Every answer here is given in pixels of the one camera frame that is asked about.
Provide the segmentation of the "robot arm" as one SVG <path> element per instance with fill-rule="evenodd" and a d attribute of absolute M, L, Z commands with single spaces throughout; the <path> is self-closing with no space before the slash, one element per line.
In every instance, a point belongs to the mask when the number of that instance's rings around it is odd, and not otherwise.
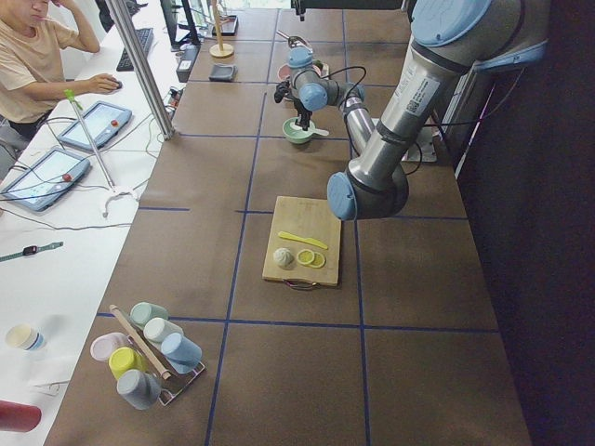
<path fill-rule="evenodd" d="M 327 201 L 341 220 L 393 216 L 408 198 L 401 160 L 447 87 L 471 69 L 521 68 L 541 59 L 547 45 L 548 1 L 418 1 L 400 82 L 381 117 L 372 120 L 363 90 L 327 80 L 312 68 L 305 46 L 288 54 L 290 75 L 274 99 L 290 98 L 297 125 L 325 106 L 343 115 L 356 158 L 327 184 Z"/>

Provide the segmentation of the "person's hand on mouse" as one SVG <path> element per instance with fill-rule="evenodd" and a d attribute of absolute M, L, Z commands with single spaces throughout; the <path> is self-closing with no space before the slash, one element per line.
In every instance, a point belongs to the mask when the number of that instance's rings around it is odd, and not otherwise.
<path fill-rule="evenodd" d="M 114 82 L 118 80 L 108 73 L 101 73 L 87 79 L 86 81 L 88 91 L 90 93 L 110 94 L 114 92 L 112 90 Z"/>

